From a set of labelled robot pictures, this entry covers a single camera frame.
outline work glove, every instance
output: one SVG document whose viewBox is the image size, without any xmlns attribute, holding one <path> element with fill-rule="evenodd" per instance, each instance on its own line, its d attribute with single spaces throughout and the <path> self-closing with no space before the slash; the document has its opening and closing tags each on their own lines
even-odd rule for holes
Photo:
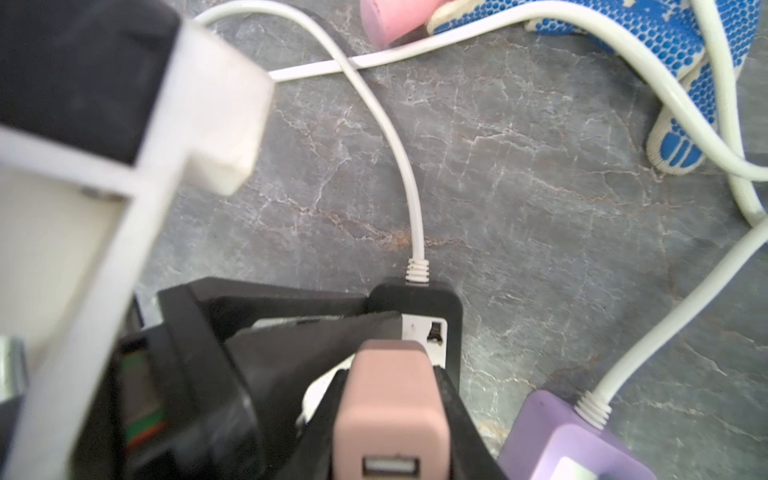
<svg viewBox="0 0 768 480">
<path fill-rule="evenodd" d="M 427 23 L 438 34 L 496 12 L 536 0 L 454 0 L 438 8 Z M 672 72 L 704 117 L 716 127 L 712 69 L 689 0 L 568 0 L 589 7 L 631 31 Z M 760 0 L 717 0 L 733 56 L 736 76 L 755 38 Z M 525 28 L 540 34 L 586 33 L 566 22 L 531 20 Z M 682 175 L 698 167 L 704 156 L 672 112 L 662 107 L 645 146 L 648 160 L 666 174 Z"/>
</svg>

